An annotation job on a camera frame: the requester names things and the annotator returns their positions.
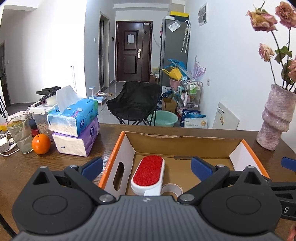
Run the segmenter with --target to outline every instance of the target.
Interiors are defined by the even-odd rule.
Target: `refrigerator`
[[[185,35],[185,28],[187,23],[180,22],[181,27],[172,32],[168,28],[168,24],[173,23],[173,20],[163,19],[162,21],[162,35],[161,35],[161,46],[160,46],[160,64],[159,64],[159,83],[160,86],[170,86],[169,76],[162,71],[162,69],[171,62],[168,59],[176,59],[183,61],[187,67],[188,51],[185,53],[186,42],[181,52],[183,39]]]

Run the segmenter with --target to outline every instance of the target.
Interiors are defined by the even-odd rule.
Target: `roll of tape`
[[[161,189],[161,195],[164,194],[165,192],[172,192],[177,197],[179,197],[180,195],[183,194],[183,189],[176,184],[168,183],[168,184],[163,185],[163,187]]]

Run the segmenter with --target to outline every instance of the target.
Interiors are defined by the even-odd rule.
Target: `power adapter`
[[[9,142],[7,137],[3,137],[0,139],[0,153],[9,150]]]

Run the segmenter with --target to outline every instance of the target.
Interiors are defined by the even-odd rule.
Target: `vase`
[[[283,132],[289,130],[295,110],[296,94],[272,84],[262,113],[263,124],[257,142],[267,150],[275,150]]]

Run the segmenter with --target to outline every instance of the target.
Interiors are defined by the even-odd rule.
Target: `purple tissue pack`
[[[93,121],[81,132],[79,137],[53,133],[52,137],[59,153],[76,156],[88,156],[94,141],[99,133],[100,124],[98,118]]]

